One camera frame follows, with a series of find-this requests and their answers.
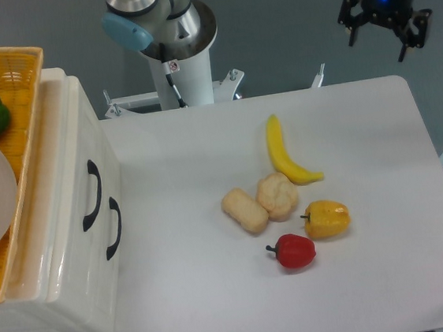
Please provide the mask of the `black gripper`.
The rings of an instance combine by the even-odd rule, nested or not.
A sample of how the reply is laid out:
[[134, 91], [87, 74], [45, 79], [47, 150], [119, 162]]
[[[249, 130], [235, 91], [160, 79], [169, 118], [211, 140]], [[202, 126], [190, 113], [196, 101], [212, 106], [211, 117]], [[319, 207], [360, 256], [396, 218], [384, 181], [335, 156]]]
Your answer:
[[410, 49], [424, 48], [428, 27], [433, 16], [432, 9], [412, 9], [413, 0], [342, 0], [337, 23], [349, 34], [348, 45], [352, 47], [357, 32], [367, 19], [381, 26], [393, 24], [392, 30], [401, 42], [398, 62], [402, 62]]

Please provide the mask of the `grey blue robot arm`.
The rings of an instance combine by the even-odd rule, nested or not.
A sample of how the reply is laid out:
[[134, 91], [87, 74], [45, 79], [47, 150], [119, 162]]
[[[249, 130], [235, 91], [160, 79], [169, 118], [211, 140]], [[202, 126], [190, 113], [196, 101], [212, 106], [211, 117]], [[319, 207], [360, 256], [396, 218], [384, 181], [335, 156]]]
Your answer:
[[[367, 23], [390, 29], [401, 41], [399, 60], [426, 42], [431, 9], [414, 9], [413, 0], [343, 0], [337, 18], [356, 40]], [[160, 62], [192, 58], [217, 35], [214, 14], [196, 0], [106, 0], [104, 32], [121, 47]]]

